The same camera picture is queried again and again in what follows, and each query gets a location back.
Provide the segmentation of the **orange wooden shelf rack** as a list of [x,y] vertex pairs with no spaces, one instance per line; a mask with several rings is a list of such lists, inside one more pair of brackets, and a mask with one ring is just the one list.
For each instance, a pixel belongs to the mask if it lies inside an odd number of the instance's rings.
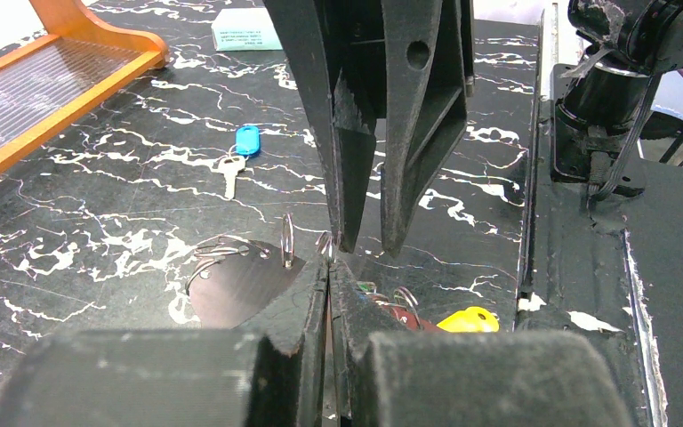
[[81,1],[34,1],[44,36],[0,57],[0,174],[152,68],[165,41],[119,28]]

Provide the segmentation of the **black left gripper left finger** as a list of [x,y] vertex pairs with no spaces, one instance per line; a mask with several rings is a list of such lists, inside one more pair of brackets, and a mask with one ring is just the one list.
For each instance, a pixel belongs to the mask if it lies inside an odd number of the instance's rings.
[[233,329],[55,334],[0,397],[0,426],[318,426],[328,263]]

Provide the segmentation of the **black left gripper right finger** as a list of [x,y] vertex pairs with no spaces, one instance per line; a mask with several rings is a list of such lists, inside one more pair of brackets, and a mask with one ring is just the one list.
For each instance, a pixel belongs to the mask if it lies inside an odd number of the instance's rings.
[[562,331],[415,332],[329,267],[338,407],[354,426],[630,426],[605,360]]

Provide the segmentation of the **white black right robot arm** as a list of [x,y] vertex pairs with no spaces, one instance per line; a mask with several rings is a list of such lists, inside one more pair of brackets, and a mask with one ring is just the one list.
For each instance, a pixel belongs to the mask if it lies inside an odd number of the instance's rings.
[[[386,125],[382,248],[397,256],[414,210],[462,139],[476,83],[469,1],[268,1],[323,168],[333,241],[357,243]],[[683,1],[572,1],[588,42],[556,103],[554,172],[592,199],[631,195],[623,181],[664,74],[683,69]]]

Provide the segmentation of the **white rectangular box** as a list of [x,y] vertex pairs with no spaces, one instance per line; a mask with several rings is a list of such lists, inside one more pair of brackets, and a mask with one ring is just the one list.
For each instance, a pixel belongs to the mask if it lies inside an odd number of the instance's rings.
[[265,7],[229,8],[211,25],[217,52],[282,51],[282,45]]

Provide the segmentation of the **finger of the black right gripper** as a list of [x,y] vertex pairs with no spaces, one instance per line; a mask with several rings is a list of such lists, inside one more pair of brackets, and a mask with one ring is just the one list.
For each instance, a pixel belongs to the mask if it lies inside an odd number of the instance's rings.
[[379,1],[268,1],[316,140],[333,241],[356,247],[385,107]]
[[382,248],[396,257],[415,209],[466,129],[475,84],[471,1],[382,2],[386,68]]

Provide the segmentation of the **yellow key tag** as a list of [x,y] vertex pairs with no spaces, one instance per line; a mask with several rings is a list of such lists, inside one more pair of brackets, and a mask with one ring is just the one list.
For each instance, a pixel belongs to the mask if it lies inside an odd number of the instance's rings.
[[456,311],[438,322],[437,326],[450,333],[493,333],[500,329],[498,319],[478,306]]

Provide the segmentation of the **blue key tag with key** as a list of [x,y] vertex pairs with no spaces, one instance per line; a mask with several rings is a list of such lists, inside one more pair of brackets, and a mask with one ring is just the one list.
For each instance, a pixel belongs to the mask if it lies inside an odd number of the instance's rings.
[[237,176],[245,169],[247,159],[260,150],[260,130],[257,126],[247,125],[236,130],[233,147],[220,159],[217,167],[217,172],[225,181],[224,197],[227,200],[235,197]]

